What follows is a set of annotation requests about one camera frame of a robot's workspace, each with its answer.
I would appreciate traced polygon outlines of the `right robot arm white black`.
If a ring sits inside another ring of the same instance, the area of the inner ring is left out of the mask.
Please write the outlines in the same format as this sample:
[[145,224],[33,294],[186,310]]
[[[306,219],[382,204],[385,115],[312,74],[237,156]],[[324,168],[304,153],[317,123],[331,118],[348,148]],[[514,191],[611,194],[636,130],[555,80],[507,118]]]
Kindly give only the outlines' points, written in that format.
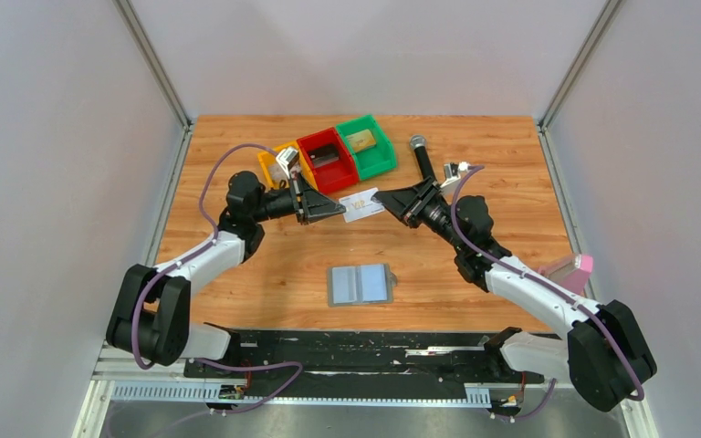
[[555,333],[547,338],[517,328],[502,332],[484,357],[490,377],[507,381],[525,371],[564,381],[601,412],[644,398],[643,386],[658,366],[631,309],[618,300],[602,304],[570,292],[526,266],[492,235],[484,197],[449,203],[426,178],[378,191],[372,199],[402,224],[425,225],[449,243],[467,283],[516,304]]

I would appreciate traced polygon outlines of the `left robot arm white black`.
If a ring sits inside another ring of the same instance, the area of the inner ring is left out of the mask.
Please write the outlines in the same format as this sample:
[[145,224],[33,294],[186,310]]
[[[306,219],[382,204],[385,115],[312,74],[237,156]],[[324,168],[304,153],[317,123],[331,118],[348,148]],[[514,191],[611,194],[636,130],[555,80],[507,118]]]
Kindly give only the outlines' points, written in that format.
[[218,375],[236,375],[243,352],[228,329],[191,321],[194,295],[256,252],[265,236],[263,222],[292,215],[300,224],[313,224],[346,211],[301,174],[287,188],[268,190],[254,173],[238,172],[229,179],[226,202],[199,245],[157,266],[136,264],[124,275],[105,338],[145,369],[202,358]]

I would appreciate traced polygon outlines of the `grey card holder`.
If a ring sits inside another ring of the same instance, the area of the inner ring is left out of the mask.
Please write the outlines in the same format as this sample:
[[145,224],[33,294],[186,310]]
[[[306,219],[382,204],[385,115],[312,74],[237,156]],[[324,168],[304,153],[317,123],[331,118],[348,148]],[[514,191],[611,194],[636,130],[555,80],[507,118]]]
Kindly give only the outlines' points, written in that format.
[[397,284],[388,264],[334,266],[327,271],[328,306],[390,304]]

